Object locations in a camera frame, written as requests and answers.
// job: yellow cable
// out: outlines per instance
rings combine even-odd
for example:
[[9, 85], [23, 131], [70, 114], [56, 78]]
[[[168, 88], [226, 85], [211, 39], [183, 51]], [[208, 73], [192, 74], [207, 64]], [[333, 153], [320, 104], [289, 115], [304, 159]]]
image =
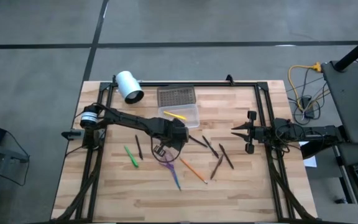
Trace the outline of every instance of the yellow cable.
[[299, 110], [300, 110], [300, 111], [303, 111], [303, 108], [302, 108], [302, 106], [301, 106], [301, 103], [299, 102], [298, 92], [296, 91], [295, 86], [293, 85], [292, 79], [291, 79], [291, 70], [292, 70], [293, 68], [313, 68], [313, 66], [292, 65], [292, 66], [290, 67], [290, 69], [288, 69], [288, 81], [290, 82], [291, 87], [293, 88], [293, 91], [294, 91], [294, 93], [295, 93], [295, 99], [296, 99], [296, 103], [298, 104]]
[[316, 62], [314, 65], [312, 65], [312, 66], [307, 66], [307, 65], [292, 65], [291, 67], [290, 67], [290, 69], [288, 69], [288, 81], [290, 82], [290, 84], [291, 84], [291, 87], [293, 88], [293, 91], [294, 91], [294, 93], [295, 93], [295, 99], [296, 99], [296, 103], [297, 103], [297, 105], [298, 105], [298, 107], [299, 107], [299, 110], [301, 111], [301, 112], [303, 112], [303, 108], [302, 108], [302, 106], [301, 106], [301, 103], [300, 103], [300, 99], [299, 99], [299, 96], [298, 96], [298, 92], [296, 91], [296, 89], [295, 89], [295, 86], [293, 85], [293, 83], [292, 83], [292, 79], [291, 79], [291, 70], [293, 69], [293, 68], [312, 68], [313, 70], [315, 70], [316, 72], [321, 72], [321, 64], [319, 63], [319, 62]]

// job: butcher block tabletop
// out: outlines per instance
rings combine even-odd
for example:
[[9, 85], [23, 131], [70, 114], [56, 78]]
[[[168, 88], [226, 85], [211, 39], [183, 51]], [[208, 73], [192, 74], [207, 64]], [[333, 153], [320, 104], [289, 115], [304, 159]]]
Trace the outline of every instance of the butcher block tabletop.
[[[265, 82], [268, 83], [275, 117], [291, 119], [283, 81]], [[84, 82], [76, 114], [81, 113], [84, 106], [96, 102], [99, 84], [100, 82]], [[145, 118], [158, 116], [157, 87], [142, 89], [145, 93], [143, 99], [128, 105], [115, 88], [110, 107]], [[94, 208], [94, 222], [277, 221], [264, 146], [255, 142], [255, 153], [247, 154], [244, 140], [231, 134], [231, 128], [248, 120], [249, 110], [258, 111], [255, 90], [243, 86], [196, 86], [195, 93], [200, 126], [189, 129], [190, 134], [201, 142], [204, 142], [204, 135], [219, 156], [222, 155], [219, 144], [222, 144], [234, 170], [227, 160], [223, 159], [216, 175], [210, 180], [218, 159], [210, 149], [190, 139], [182, 149], [180, 157], [205, 177], [208, 184], [177, 159], [173, 164], [180, 191], [171, 172], [153, 157], [148, 135], [139, 130], [109, 125]], [[267, 125], [270, 125], [262, 91], [261, 95], [265, 119]], [[75, 119], [73, 128], [81, 129], [80, 119], [80, 116]], [[260, 125], [259, 116], [255, 125]], [[144, 160], [139, 158], [135, 134], [139, 138]], [[67, 152], [81, 146], [81, 143], [82, 140], [70, 141]], [[132, 164], [124, 146], [127, 146], [135, 157], [138, 168]], [[61, 215], [78, 193], [85, 158], [85, 149], [79, 149], [65, 158], [52, 218]], [[284, 155], [284, 161], [291, 191], [302, 206], [316, 216], [301, 152], [292, 148], [290, 153]], [[89, 190], [85, 197], [84, 217], [88, 210], [90, 192]], [[288, 217], [281, 190], [280, 200], [284, 217]]]

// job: orange pencil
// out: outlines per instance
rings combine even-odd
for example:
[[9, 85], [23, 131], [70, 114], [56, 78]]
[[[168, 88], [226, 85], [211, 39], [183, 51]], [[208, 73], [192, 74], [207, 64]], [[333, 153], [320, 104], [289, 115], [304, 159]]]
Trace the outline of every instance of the orange pencil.
[[201, 175], [199, 175], [186, 161], [184, 161], [182, 158], [179, 159], [182, 161], [182, 163], [184, 163], [184, 165], [186, 165], [191, 171], [193, 171], [193, 173], [196, 174], [198, 178], [204, 181], [204, 183], [208, 184], [208, 182]]

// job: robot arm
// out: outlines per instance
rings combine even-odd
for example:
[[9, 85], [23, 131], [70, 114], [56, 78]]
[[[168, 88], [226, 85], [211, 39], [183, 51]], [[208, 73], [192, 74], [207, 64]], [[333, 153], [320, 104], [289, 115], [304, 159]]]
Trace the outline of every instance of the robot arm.
[[[99, 120], [98, 114], [104, 110]], [[179, 119], [169, 121], [163, 118], [143, 118], [127, 114], [99, 103], [86, 106], [81, 117], [81, 127], [88, 131], [106, 128], [109, 124], [118, 124], [128, 128], [144, 131], [152, 138], [159, 139], [161, 144], [181, 151], [189, 140], [188, 128]]]

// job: white cylinder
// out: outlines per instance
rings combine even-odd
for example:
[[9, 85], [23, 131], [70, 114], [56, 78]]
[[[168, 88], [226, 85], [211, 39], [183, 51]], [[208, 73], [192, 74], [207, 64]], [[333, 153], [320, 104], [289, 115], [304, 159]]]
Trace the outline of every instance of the white cylinder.
[[144, 92], [131, 72], [123, 71], [118, 73], [116, 81], [118, 90], [126, 103], [133, 104], [143, 98]]

